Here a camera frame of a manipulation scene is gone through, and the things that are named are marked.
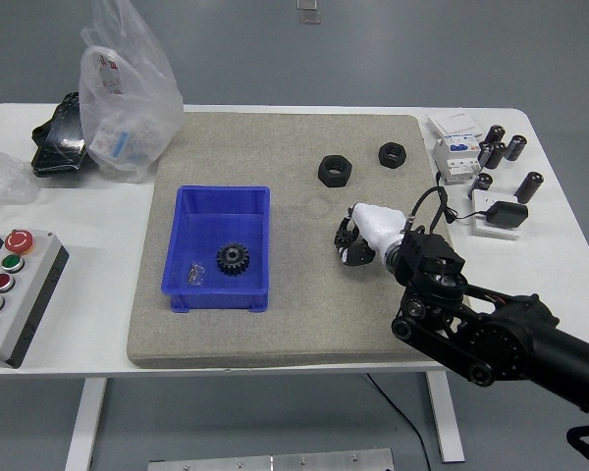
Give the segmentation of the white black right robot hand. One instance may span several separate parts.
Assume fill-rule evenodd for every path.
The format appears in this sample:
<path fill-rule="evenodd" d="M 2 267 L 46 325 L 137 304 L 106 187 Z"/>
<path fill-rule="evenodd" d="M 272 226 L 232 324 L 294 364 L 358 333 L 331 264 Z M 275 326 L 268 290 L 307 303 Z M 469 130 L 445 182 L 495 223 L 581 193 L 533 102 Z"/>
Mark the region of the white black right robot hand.
<path fill-rule="evenodd" d="M 371 263 L 377 254 L 391 271 L 405 234 L 402 211 L 367 203 L 349 207 L 335 233 L 334 245 L 346 266 Z"/>

